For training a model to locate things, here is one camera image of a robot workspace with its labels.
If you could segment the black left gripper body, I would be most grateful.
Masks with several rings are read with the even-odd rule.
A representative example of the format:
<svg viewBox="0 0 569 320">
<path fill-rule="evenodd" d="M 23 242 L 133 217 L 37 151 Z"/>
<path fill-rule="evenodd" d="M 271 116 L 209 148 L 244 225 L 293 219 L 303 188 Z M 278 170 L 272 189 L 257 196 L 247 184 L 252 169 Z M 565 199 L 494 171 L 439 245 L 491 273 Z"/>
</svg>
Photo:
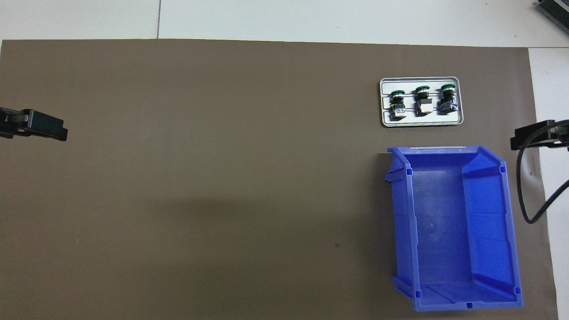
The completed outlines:
<svg viewBox="0 0 569 320">
<path fill-rule="evenodd" d="M 22 136 L 26 131 L 27 121 L 28 115 L 23 111 L 0 108 L 0 136 L 7 139 Z"/>
</svg>

